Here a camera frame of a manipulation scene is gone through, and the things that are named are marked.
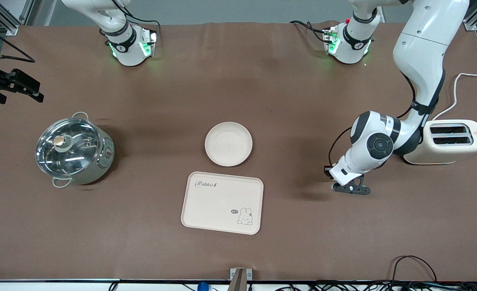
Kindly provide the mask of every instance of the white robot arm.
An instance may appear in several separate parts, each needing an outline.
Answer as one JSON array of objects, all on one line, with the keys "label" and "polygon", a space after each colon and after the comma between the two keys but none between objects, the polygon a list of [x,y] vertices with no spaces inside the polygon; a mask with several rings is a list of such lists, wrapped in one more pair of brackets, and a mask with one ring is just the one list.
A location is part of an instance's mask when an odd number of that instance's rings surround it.
[{"label": "white robot arm", "polygon": [[121,9],[132,0],[63,0],[64,5],[93,20],[109,39],[113,55],[125,66],[136,66],[153,55],[156,33],[130,24]]},{"label": "white robot arm", "polygon": [[[349,0],[353,18],[335,27],[328,52],[343,63],[356,63],[367,52],[379,23],[376,6],[408,0]],[[393,50],[399,70],[413,81],[418,94],[405,120],[366,111],[353,122],[352,147],[329,175],[341,186],[383,164],[389,156],[404,155],[421,142],[422,129],[437,104],[445,72],[443,56],[468,9],[469,0],[414,0],[412,15]]]}]

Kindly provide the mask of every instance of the white plate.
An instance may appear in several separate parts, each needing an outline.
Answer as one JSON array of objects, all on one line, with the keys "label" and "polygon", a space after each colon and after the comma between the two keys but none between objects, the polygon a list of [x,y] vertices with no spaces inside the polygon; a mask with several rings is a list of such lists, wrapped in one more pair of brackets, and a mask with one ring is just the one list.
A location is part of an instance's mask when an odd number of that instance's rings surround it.
[{"label": "white plate", "polygon": [[181,222],[237,234],[260,230],[264,184],[253,177],[194,172],[188,177]]},{"label": "white plate", "polygon": [[244,162],[251,154],[253,138],[241,124],[223,122],[208,132],[204,147],[215,164],[233,167]]}]

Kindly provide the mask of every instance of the bunny drawing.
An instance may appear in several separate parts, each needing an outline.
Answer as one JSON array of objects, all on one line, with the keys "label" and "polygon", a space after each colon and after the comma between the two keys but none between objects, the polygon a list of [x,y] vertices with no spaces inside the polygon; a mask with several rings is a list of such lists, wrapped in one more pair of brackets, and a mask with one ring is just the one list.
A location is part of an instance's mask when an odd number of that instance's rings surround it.
[{"label": "bunny drawing", "polygon": [[240,216],[238,217],[238,224],[253,225],[253,214],[251,208],[240,209]]}]

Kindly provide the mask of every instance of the round plate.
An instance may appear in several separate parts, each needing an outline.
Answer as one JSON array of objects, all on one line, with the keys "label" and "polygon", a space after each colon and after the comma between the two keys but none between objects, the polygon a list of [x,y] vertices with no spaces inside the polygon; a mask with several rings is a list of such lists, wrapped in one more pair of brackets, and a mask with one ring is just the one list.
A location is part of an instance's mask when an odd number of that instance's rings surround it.
[{"label": "round plate", "polygon": [[204,147],[215,164],[233,167],[244,162],[251,154],[253,138],[241,124],[223,122],[208,132]]}]

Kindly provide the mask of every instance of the blue round object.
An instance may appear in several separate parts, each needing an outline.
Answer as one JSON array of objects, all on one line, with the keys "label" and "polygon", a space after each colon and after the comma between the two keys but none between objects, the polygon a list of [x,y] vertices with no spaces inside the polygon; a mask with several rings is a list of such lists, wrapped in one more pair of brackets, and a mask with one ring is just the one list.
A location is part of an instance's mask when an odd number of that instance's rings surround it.
[{"label": "blue round object", "polygon": [[209,291],[209,285],[206,282],[201,282],[197,285],[197,291]]}]

